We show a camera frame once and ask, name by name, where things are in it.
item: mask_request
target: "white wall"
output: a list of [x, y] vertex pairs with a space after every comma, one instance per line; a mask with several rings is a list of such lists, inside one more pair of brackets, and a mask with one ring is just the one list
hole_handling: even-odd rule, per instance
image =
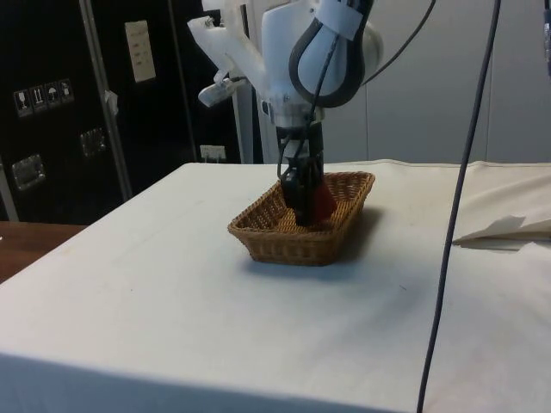
[[[265, 7], [280, 2], [254, 0], [257, 35]], [[415, 28], [428, 3], [376, 1], [371, 21], [382, 33], [386, 59]], [[503, 0], [473, 159], [551, 161], [551, 84], [543, 59], [542, 3]], [[458, 162], [492, 7], [493, 0], [438, 0], [431, 19], [400, 60], [346, 107], [327, 111], [327, 161]], [[274, 162], [276, 138], [261, 118], [270, 146], [265, 159]]]

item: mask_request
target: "table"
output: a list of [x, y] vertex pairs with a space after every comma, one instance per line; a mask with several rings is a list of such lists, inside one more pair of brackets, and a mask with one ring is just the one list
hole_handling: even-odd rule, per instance
[[[252, 262], [227, 233], [273, 166], [192, 164], [3, 283], [0, 411], [414, 411], [458, 169], [327, 169], [377, 176], [333, 266]], [[550, 183], [471, 166], [458, 233], [533, 225]], [[426, 411], [548, 411], [550, 265], [454, 248]]]
[[0, 283], [59, 247], [85, 227], [0, 222]]

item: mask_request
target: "power outlet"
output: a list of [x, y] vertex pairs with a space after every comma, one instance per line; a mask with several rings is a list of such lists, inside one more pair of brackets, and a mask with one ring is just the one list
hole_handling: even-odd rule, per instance
[[226, 161], [225, 146], [201, 145], [201, 158], [205, 161]]

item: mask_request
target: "label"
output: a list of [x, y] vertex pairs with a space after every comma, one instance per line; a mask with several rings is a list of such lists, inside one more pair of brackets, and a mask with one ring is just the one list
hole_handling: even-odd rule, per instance
[[61, 104], [61, 95], [59, 94], [59, 85], [57, 82], [47, 83], [44, 88], [49, 108], [56, 108]]
[[44, 93], [44, 87], [42, 85], [34, 86], [33, 88], [29, 89], [29, 92], [31, 95], [31, 102], [33, 103], [33, 109], [35, 113], [39, 113], [48, 109], [46, 103], [46, 93]]
[[14, 92], [15, 110], [20, 118], [33, 114], [33, 104], [31, 103], [28, 90], [18, 90]]
[[128, 50], [136, 83], [157, 77], [147, 21], [125, 23]]
[[75, 100], [75, 95], [72, 91], [71, 81], [63, 79], [59, 81], [59, 95], [62, 103], [70, 103]]

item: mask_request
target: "woven basket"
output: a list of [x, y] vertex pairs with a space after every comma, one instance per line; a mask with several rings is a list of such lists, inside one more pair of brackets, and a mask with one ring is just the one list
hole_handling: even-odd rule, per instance
[[375, 177], [364, 172], [325, 174], [337, 202], [331, 219], [310, 228], [294, 222], [280, 183], [274, 185], [228, 226], [255, 261], [322, 266], [337, 260], [350, 224], [363, 209]]

